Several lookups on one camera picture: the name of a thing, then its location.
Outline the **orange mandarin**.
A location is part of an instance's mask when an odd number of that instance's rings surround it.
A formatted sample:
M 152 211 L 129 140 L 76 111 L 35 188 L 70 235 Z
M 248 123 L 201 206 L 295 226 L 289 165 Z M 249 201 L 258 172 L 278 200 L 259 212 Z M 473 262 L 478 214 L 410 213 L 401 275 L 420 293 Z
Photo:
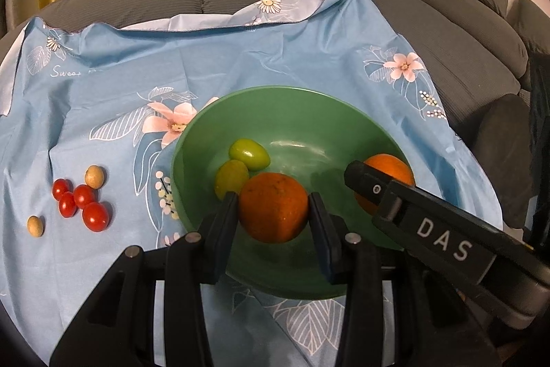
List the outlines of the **orange mandarin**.
M 392 154 L 372 155 L 370 158 L 367 158 L 364 161 L 364 164 L 378 171 L 382 171 L 388 174 L 393 179 L 401 183 L 410 186 L 416 185 L 414 174 L 411 171 L 411 168 L 408 167 L 408 165 L 401 159 Z M 377 205 L 375 205 L 373 202 L 365 199 L 357 193 L 354 193 L 354 198 L 365 212 L 369 213 L 370 215 L 374 215 L 376 213 Z
M 304 229 L 308 193 L 294 178 L 261 172 L 239 194 L 239 219 L 248 235 L 263 243 L 285 243 Z

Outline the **red cherry tomato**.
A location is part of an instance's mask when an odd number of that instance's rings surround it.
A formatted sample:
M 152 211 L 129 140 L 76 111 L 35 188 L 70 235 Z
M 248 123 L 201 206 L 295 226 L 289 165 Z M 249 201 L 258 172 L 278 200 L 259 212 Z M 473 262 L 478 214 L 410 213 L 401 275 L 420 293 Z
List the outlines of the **red cherry tomato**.
M 74 201 L 79 209 L 85 209 L 87 205 L 96 201 L 96 193 L 87 184 L 78 185 L 73 192 Z
M 82 209 L 84 225 L 92 232 L 104 231 L 110 222 L 110 217 L 104 205 L 92 202 Z
M 70 191 L 64 192 L 58 201 L 58 209 L 63 218 L 71 218 L 76 214 L 78 206 L 74 194 Z
M 57 179 L 52 183 L 51 194 L 59 201 L 63 194 L 71 191 L 71 184 L 65 179 Z

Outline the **green plastic bowl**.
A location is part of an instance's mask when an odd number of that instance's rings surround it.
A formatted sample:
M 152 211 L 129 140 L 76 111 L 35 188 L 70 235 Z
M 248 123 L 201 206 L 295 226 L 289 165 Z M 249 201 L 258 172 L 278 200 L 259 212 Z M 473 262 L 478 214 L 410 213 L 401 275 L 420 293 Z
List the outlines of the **green plastic bowl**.
M 362 111 L 320 92 L 298 87 L 254 87 L 233 92 L 201 110 L 173 153 L 173 199 L 187 231 L 217 212 L 215 173 L 238 139 L 262 145 L 269 172 L 296 179 L 321 195 L 326 209 L 377 246 L 395 243 L 371 223 L 345 186 L 344 171 L 375 154 L 406 156 L 397 142 Z M 283 244 L 265 244 L 236 231 L 225 272 L 239 283 L 282 298 L 324 300 L 342 296 L 318 265 L 309 229 Z

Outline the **yellow-green oval fruit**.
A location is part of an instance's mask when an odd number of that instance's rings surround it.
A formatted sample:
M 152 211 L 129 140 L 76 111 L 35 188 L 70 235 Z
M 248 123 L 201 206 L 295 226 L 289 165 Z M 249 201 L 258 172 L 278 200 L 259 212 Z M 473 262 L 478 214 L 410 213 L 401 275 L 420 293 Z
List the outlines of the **yellow-green oval fruit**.
M 225 162 L 214 177 L 214 193 L 219 200 L 223 200 L 226 193 L 241 193 L 242 187 L 249 180 L 249 171 L 246 165 L 236 159 Z

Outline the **green oval fruit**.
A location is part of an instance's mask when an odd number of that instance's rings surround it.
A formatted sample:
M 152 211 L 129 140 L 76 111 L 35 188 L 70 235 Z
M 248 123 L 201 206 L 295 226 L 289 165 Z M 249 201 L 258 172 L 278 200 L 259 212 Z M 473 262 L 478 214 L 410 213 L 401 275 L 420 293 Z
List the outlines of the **green oval fruit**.
M 241 161 L 249 171 L 262 171 L 270 165 L 270 155 L 259 143 L 251 139 L 238 139 L 228 149 L 231 159 Z

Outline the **blue floral cloth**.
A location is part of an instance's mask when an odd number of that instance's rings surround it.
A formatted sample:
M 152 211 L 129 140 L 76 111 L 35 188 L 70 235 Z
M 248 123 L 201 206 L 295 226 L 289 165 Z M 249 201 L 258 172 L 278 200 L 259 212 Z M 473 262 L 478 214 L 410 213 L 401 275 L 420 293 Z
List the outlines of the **blue floral cloth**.
M 234 15 L 183 15 L 77 33 L 42 17 L 1 65 L 1 300 L 48 360 L 80 305 L 131 245 L 164 248 L 184 227 L 170 164 L 181 129 L 212 100 L 247 87 L 306 87 L 362 110 L 398 143 L 417 183 L 494 226 L 503 215 L 473 154 L 449 126 L 427 64 L 373 0 L 269 0 Z M 95 190 L 110 222 L 63 218 L 65 179 Z M 27 230 L 42 219 L 41 238 Z

